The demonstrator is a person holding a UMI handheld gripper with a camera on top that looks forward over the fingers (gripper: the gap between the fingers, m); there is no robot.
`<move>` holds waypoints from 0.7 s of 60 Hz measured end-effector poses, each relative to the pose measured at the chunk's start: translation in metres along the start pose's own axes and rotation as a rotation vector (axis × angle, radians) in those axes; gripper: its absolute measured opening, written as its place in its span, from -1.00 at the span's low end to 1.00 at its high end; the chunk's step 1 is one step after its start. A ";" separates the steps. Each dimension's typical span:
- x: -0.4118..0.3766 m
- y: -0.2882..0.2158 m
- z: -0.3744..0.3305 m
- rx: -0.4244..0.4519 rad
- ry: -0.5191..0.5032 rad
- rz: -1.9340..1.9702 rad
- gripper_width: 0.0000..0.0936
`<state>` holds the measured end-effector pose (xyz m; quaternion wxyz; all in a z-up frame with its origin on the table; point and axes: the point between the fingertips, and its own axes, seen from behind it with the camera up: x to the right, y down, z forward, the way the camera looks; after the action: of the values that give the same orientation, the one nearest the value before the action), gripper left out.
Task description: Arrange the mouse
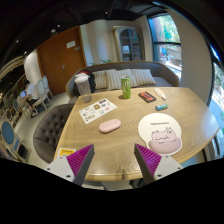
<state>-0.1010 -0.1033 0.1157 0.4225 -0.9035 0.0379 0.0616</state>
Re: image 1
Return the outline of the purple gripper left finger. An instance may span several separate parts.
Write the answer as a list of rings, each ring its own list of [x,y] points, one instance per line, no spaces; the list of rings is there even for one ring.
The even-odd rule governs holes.
[[[81,186],[94,154],[94,145],[91,144],[68,156],[59,156],[45,170]]]

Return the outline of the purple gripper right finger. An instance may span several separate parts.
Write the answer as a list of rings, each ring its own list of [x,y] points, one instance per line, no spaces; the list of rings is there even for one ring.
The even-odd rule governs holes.
[[[134,155],[145,184],[152,183],[182,169],[182,166],[171,156],[159,155],[139,144],[134,147]]]

